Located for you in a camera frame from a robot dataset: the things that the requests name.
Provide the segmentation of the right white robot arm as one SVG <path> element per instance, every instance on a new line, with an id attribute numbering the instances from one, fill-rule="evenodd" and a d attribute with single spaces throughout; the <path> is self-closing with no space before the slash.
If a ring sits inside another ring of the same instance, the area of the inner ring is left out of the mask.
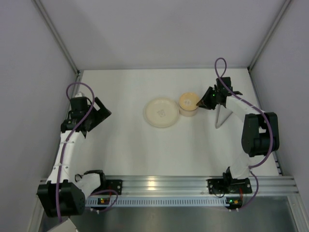
<path id="1" fill-rule="evenodd" d="M 226 194 L 252 193 L 249 175 L 251 170 L 266 162 L 273 151 L 279 149 L 278 117 L 274 112 L 264 112 L 241 98 L 242 93 L 233 91 L 230 77 L 216 79 L 201 100 L 199 108 L 219 111 L 228 110 L 228 116 L 236 115 L 243 122 L 241 146 L 243 152 L 223 172 L 221 178 L 208 179 L 209 193 L 218 197 Z"/>

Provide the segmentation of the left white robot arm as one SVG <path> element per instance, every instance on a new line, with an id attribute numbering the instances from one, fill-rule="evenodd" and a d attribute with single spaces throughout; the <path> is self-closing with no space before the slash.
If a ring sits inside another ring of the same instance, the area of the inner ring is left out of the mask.
<path id="1" fill-rule="evenodd" d="M 79 174 L 77 162 L 86 135 L 111 115 L 98 97 L 91 101 L 77 94 L 70 99 L 71 110 L 60 126 L 58 154 L 46 183 L 38 186 L 37 195 L 50 218 L 81 215 L 86 199 L 94 192 L 105 190 L 107 180 L 102 170 Z"/>

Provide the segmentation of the beige round lid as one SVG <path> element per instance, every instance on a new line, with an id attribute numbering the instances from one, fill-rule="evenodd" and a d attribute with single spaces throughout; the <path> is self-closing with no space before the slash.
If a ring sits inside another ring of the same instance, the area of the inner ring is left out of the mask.
<path id="1" fill-rule="evenodd" d="M 198 108 L 199 96 L 194 92 L 187 92 L 180 96 L 179 106 L 186 111 L 193 111 Z"/>

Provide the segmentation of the round lunch box container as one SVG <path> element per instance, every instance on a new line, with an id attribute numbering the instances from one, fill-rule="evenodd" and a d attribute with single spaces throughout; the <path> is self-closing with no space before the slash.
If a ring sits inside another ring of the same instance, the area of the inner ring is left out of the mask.
<path id="1" fill-rule="evenodd" d="M 192 117 L 197 114 L 198 108 L 194 110 L 186 110 L 186 109 L 183 109 L 182 107 L 179 107 L 179 111 L 182 116 Z"/>

